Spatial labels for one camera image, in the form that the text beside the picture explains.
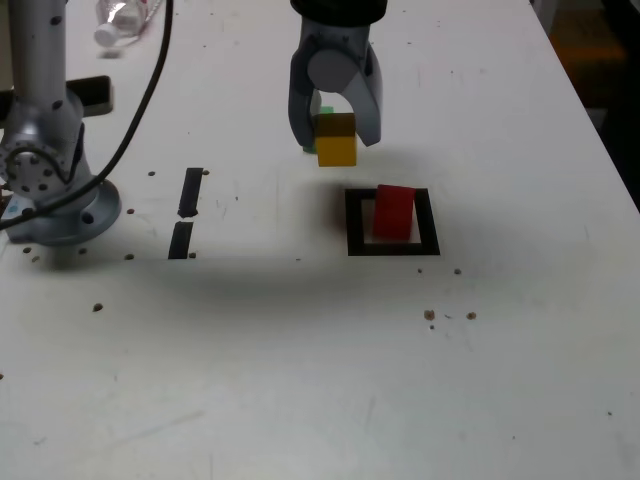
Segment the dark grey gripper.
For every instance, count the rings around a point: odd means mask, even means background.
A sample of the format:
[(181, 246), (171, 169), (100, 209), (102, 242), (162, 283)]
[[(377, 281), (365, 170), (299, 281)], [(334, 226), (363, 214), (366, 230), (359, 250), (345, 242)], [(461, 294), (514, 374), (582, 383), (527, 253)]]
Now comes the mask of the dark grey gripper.
[[(301, 147), (314, 145), (315, 89), (338, 94), (349, 103), (356, 133), (365, 146), (381, 140), (382, 76), (369, 34), (369, 25), (337, 26), (301, 18), (299, 45), (291, 59), (288, 99), (289, 124)], [(365, 56), (364, 62), (350, 56)]]

